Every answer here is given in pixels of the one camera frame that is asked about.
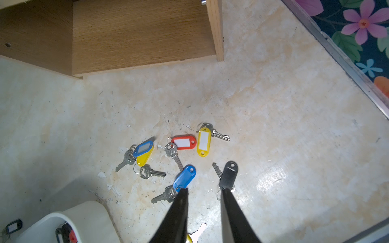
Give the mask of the solid black tag key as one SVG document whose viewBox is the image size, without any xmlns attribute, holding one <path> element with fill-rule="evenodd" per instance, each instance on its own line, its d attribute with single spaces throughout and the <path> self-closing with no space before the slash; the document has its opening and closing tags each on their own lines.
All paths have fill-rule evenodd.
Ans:
<svg viewBox="0 0 389 243">
<path fill-rule="evenodd" d="M 235 180 L 238 175 L 239 167 L 238 164 L 234 161 L 228 161 L 224 167 L 224 170 L 221 171 L 220 167 L 216 163 L 212 163 L 217 176 L 219 177 L 219 191 L 217 193 L 217 200 L 221 201 L 221 190 L 228 189 L 231 192 L 236 190 Z"/>
</svg>

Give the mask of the white plastic storage box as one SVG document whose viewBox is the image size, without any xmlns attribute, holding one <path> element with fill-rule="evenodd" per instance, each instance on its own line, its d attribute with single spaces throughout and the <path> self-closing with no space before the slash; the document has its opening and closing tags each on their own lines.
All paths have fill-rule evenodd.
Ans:
<svg viewBox="0 0 389 243">
<path fill-rule="evenodd" d="M 63 212 L 53 212 L 26 229 L 16 243 L 56 243 L 55 230 L 68 223 L 79 243 L 119 243 L 106 208 L 87 201 Z"/>
</svg>

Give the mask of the blue tag key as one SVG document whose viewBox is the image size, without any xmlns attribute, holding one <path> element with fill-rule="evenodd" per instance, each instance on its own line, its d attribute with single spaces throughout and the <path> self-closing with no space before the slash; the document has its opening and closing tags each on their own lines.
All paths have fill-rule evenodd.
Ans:
<svg viewBox="0 0 389 243">
<path fill-rule="evenodd" d="M 167 201 L 172 203 L 177 197 L 181 189 L 186 189 L 188 185 L 196 176 L 196 169 L 193 165 L 187 165 L 183 168 L 183 171 L 179 173 L 172 185 L 165 188 L 164 192 L 154 197 L 151 202 L 157 203 L 159 201 Z"/>
</svg>

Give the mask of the yellow tag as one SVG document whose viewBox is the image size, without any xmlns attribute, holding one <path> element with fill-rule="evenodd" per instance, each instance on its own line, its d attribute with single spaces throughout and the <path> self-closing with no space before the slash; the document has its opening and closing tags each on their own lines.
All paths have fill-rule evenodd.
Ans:
<svg viewBox="0 0 389 243">
<path fill-rule="evenodd" d="M 202 123 L 198 133 L 197 153 L 200 157 L 206 157 L 210 152 L 211 138 L 219 138 L 224 141 L 230 141 L 230 136 L 222 134 L 214 129 L 211 123 Z"/>
</svg>

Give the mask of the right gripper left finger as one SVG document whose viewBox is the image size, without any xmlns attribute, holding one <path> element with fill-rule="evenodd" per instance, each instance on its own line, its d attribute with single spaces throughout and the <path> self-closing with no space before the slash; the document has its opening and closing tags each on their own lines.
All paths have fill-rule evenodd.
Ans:
<svg viewBox="0 0 389 243">
<path fill-rule="evenodd" d="M 171 201 L 172 205 L 150 243 L 186 243 L 188 189 L 176 193 L 173 187 L 166 187 L 163 194 L 152 199 L 152 203 L 162 200 Z"/>
</svg>

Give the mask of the yellow frame tag key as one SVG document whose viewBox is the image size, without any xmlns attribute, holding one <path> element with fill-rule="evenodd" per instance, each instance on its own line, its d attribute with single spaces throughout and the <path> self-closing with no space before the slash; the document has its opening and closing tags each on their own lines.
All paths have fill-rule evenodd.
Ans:
<svg viewBox="0 0 389 243">
<path fill-rule="evenodd" d="M 189 234 L 186 236 L 186 243 L 193 243 L 193 240 Z"/>
</svg>

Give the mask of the red white tag key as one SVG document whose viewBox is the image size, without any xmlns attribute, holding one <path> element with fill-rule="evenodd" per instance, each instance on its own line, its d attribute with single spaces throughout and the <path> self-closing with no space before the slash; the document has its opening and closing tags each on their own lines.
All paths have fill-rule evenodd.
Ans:
<svg viewBox="0 0 389 243">
<path fill-rule="evenodd" d="M 165 153 L 167 157 L 172 158 L 180 171 L 183 171 L 184 166 L 178 157 L 179 150 L 194 149 L 197 144 L 197 140 L 194 135 L 180 135 L 175 137 L 169 137 L 168 143 L 165 145 Z"/>
</svg>

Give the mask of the blue white label tag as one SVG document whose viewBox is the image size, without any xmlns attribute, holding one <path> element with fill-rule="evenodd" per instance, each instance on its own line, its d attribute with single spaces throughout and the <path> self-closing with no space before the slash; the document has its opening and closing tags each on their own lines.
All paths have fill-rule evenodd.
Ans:
<svg viewBox="0 0 389 243">
<path fill-rule="evenodd" d="M 145 167 L 150 155 L 154 149 L 154 142 L 152 140 L 145 141 L 139 145 L 132 145 L 125 154 L 123 161 L 116 167 L 115 171 L 120 171 L 126 165 L 137 164 L 140 168 Z"/>
</svg>

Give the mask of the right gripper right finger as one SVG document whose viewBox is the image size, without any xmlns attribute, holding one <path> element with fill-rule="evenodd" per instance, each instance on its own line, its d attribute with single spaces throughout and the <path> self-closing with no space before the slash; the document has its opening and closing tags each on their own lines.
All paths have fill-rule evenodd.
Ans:
<svg viewBox="0 0 389 243">
<path fill-rule="evenodd" d="M 224 243 L 261 243 L 229 189 L 221 190 L 221 224 Z"/>
</svg>

